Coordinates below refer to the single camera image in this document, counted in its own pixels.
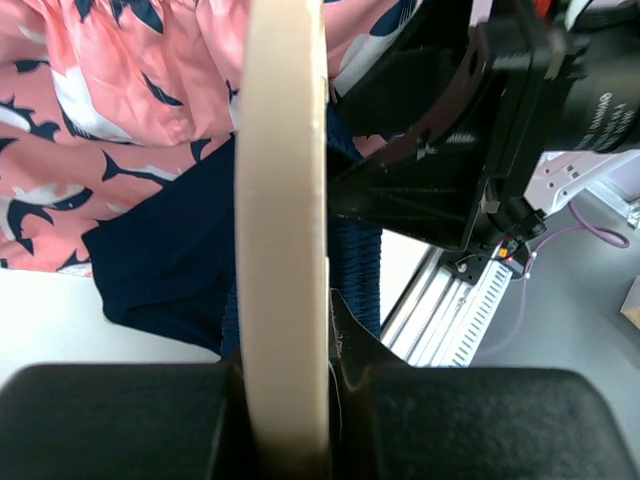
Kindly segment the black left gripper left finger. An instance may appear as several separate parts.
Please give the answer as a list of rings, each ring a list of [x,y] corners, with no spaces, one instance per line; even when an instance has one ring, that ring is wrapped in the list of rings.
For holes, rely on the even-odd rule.
[[[1,389],[4,479],[252,479],[227,364],[35,365]]]

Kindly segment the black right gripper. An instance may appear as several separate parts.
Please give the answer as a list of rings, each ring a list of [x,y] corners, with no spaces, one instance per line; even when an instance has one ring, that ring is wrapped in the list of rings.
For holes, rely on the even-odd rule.
[[[524,192],[584,76],[585,41],[529,1],[498,1],[474,27],[470,9],[424,2],[361,79],[337,88],[349,133],[382,145],[331,174],[331,216],[446,250],[538,230]]]

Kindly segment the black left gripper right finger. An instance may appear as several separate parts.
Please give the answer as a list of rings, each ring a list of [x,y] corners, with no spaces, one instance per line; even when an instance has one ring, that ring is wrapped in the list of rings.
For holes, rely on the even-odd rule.
[[[635,479],[600,392],[578,373],[413,367],[330,297],[338,479]]]

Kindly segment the navy blue shorts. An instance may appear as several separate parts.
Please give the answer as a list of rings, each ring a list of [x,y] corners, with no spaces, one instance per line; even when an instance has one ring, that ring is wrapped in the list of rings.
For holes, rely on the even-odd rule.
[[[332,102],[327,134],[328,171],[362,160]],[[109,321],[222,358],[240,347],[231,135],[158,193],[82,236]],[[381,237],[379,227],[328,220],[330,287],[377,339]]]

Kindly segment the cream hanger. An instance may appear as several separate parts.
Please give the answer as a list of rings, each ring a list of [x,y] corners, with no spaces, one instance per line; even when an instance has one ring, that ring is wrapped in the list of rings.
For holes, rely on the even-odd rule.
[[[252,4],[235,161],[246,402],[269,479],[331,470],[327,59],[319,1]]]

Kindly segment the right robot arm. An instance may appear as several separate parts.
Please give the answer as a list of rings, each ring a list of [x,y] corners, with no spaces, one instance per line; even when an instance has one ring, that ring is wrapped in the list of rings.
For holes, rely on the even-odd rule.
[[[543,232],[527,197],[546,151],[639,145],[639,5],[594,9],[497,1],[469,23],[468,1],[399,1],[373,40],[388,46],[337,114],[381,146],[328,182],[328,210],[464,251]]]

